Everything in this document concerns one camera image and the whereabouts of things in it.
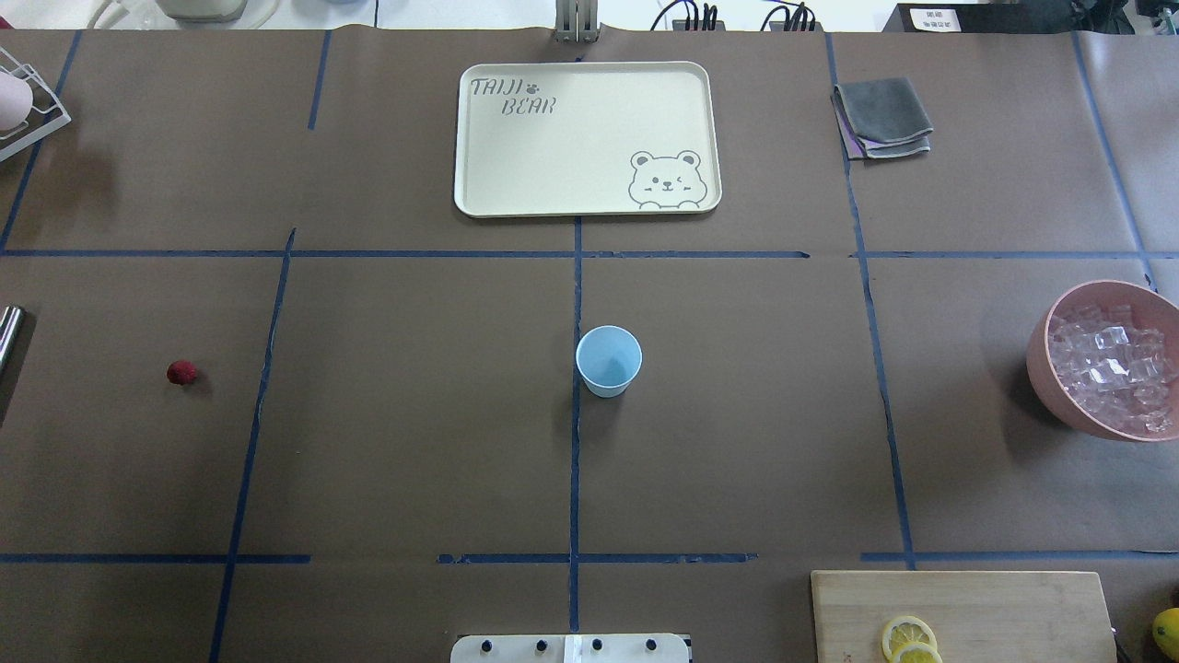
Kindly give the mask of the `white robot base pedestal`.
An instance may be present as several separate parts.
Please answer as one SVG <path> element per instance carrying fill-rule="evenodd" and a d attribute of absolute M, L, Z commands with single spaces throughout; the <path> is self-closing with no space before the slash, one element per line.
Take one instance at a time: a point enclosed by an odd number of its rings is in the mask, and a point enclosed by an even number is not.
<path fill-rule="evenodd" d="M 681 634 L 469 634 L 450 662 L 692 662 Z"/>

